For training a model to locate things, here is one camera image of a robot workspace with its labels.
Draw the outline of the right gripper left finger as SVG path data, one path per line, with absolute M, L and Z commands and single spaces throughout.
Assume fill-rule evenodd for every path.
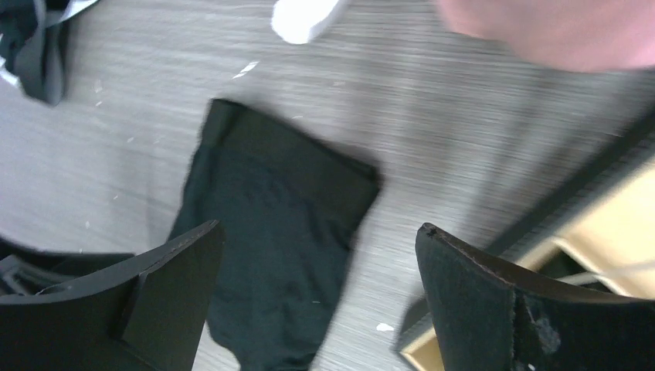
M 1 295 L 1 368 L 190 370 L 223 245 L 209 221 L 40 294 Z

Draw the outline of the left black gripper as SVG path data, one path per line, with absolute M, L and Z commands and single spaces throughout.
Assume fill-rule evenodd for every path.
M 38 250 L 1 238 L 1 295 L 32 296 L 134 257 Z

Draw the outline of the plain black underwear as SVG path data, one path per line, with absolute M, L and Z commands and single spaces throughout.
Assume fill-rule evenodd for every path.
M 207 314 L 243 370 L 307 370 L 341 297 L 378 168 L 277 116 L 214 99 L 170 237 L 209 221 L 226 236 Z

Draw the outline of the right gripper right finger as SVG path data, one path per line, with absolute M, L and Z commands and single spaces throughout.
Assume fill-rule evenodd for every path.
M 557 281 L 433 224 L 416 257 L 447 370 L 652 370 L 654 303 Z

